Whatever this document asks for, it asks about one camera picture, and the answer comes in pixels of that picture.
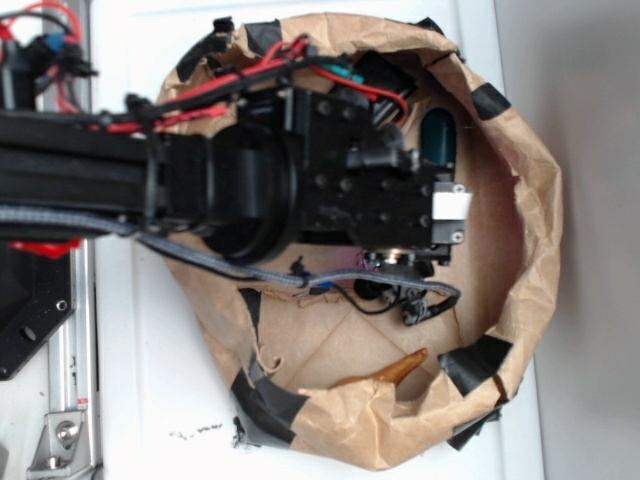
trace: black wire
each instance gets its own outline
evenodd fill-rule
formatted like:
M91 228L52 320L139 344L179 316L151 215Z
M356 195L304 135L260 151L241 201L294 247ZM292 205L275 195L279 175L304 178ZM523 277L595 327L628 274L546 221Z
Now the black wire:
M4 13L0 15L0 22L3 20L11 20L12 18L16 18L16 17L42 18L43 20L48 20L52 23L55 23L60 28L62 28L66 34L68 35L73 34L73 30L71 30L71 28L68 25L66 25L62 20L60 20L55 15L51 15L50 13L44 13L44 12L29 12L29 11L25 12L23 10L19 10L16 12Z
M67 75L64 84L66 87L67 101L78 109L79 112L82 112L82 108L80 107L80 102L78 102L78 97L76 95L76 89L73 86L73 77L71 75Z
M393 300L393 302L391 302L389 305L387 305L386 307L380 310L365 310L360 305L358 305L358 302L356 302L353 299L353 297L349 295L347 291L344 288L342 288L340 285L338 285L337 283L334 283L333 288L335 288L338 291L338 293L340 293L340 295L342 295L351 305L353 305L353 307L356 310L358 310L360 313L364 313L365 315L382 315L383 313L387 313L389 310L391 310L393 307L395 307L398 304L398 300L400 297L399 294L396 294L396 298Z
M428 314L425 320L429 318L437 317L438 315L441 315L447 310L455 307L459 299L460 299L459 294L451 295L449 298L443 300L442 302L436 303L435 305L431 305L430 307L427 308Z
M321 65L321 64L335 64L340 66L346 65L346 60L336 58L336 57L309 57L302 59L298 62L287 63L280 67L274 67L273 69L267 70L265 72L260 72L251 76L245 76L241 80L232 82L228 85L223 85L222 87L216 88L211 92L205 92L195 97L191 97L185 100L166 103L163 105L155 105L149 107L147 110L147 114L151 118L160 118L165 113L172 112L175 110L181 111L190 111L195 110L200 107L206 107L212 105L218 101L228 99L233 94L242 92L247 88L253 86L257 83L262 83L266 80L271 80L273 78L279 78L283 75L287 75L297 70L302 70L304 68L308 68L312 65ZM20 112L20 111L0 111L0 115L5 117L12 118L30 118L30 119L40 119L47 120L52 123L62 124L62 125L75 125L75 126L86 126L86 125L100 125L100 126L108 126L114 125L118 123L128 123L128 122L136 122L138 119L132 113L117 113L111 114L108 112L102 112L99 114L74 114L69 115L68 113L54 113L54 112Z

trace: crumpled brown paper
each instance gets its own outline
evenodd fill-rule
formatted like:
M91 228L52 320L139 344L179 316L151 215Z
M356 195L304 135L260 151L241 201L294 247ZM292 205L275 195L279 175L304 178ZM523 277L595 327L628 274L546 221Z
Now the crumpled brown paper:
M511 399L555 308L562 231L557 164L513 108L479 118L472 92L485 84L454 53L456 45L417 26L378 18L321 14L280 22L282 38L301 33L321 54L389 53L419 77L412 113L403 127L407 148L418 146L424 113L444 107L456 120L456 180L474 193L466 240L453 249L450 267L435 279L462 291L454 310L406 327L395 310L363 316L335 293L256 284L262 291L257 335L239 286L202 270L168 261L189 297L227 385L257 361L275 384L309 397L290 429L291 448L368 469L404 462L453 435L453 429ZM221 64L257 61L245 27L214 57ZM161 101L212 78L205 62L186 82L173 72ZM325 80L298 76L308 88ZM200 120L180 133L214 133L233 118ZM194 236L180 240L205 249ZM360 263L357 248L293 245L266 268L287 271L303 255L307 270L321 272ZM438 363L438 355L473 344L483 334L513 344L497 375L463 396ZM398 388L371 380L329 388L341 378L365 375L419 348L429 358Z

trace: metal bolt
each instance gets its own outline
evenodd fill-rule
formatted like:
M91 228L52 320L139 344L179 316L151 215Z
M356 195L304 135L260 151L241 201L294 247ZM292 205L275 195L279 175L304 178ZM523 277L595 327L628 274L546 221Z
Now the metal bolt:
M409 152L409 158L411 159L411 171L417 172L420 169L420 152L415 148Z
M316 175L313 183L315 183L316 187L320 190L324 190L327 187L327 177L324 175Z
M325 117L331 113L331 110L331 104L326 100L321 100L316 105L316 111Z
M451 241L453 243L462 243L463 240L464 240L464 233L461 231L454 232L453 235L451 235Z
M49 457L44 461L44 468L46 468L47 470L57 470L61 466L62 462L60 461L60 457L58 455Z
M391 250L387 253L387 256L384 258L384 263L387 265L397 265L398 260L402 255L400 253Z
M162 228L160 228L160 225L156 225L155 223L147 224L146 228L149 233L158 233L162 230Z
M353 122L356 119L356 111L351 107L346 107L342 110L342 118L347 122Z
M378 222L380 223L389 223L389 220L391 220L391 215L389 215L387 212L381 212L378 215Z
M343 178L342 180L340 180L340 190L342 190L344 193L351 191L352 188L353 182L350 178Z
M62 443L73 443L78 438L79 433L80 429L73 422L62 422L56 427L56 436Z

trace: black metal plate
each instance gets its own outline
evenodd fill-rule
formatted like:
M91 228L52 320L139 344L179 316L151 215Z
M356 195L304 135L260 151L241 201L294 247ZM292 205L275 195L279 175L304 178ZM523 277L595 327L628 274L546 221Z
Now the black metal plate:
M10 380L73 311L71 261L0 244L0 381Z

